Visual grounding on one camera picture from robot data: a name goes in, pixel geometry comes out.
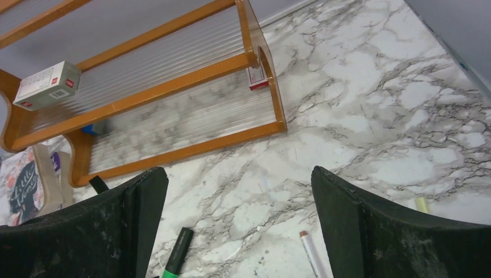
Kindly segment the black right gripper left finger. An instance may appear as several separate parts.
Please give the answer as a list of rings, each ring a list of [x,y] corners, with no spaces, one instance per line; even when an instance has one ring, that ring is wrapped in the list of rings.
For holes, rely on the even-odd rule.
[[[153,167],[91,198],[1,227],[2,277],[145,277],[168,188]]]

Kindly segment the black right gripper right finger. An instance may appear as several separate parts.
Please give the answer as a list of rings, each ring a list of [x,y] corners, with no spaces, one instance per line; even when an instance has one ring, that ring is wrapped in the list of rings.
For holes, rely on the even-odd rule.
[[[490,226],[419,212],[316,166],[311,185],[334,277],[489,277]]]

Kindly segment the Little Women book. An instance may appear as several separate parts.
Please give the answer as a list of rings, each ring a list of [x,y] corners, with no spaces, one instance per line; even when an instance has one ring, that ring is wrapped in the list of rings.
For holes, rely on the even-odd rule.
[[[2,161],[1,225],[18,226],[63,204],[48,147],[34,145]]]

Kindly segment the cream canvas backpack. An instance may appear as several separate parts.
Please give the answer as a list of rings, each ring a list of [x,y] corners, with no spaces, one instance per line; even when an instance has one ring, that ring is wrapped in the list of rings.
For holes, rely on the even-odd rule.
[[[96,175],[95,177],[90,179],[89,184],[92,186],[92,188],[96,191],[97,194],[101,194],[109,190],[107,184],[102,180],[102,178],[99,175]]]

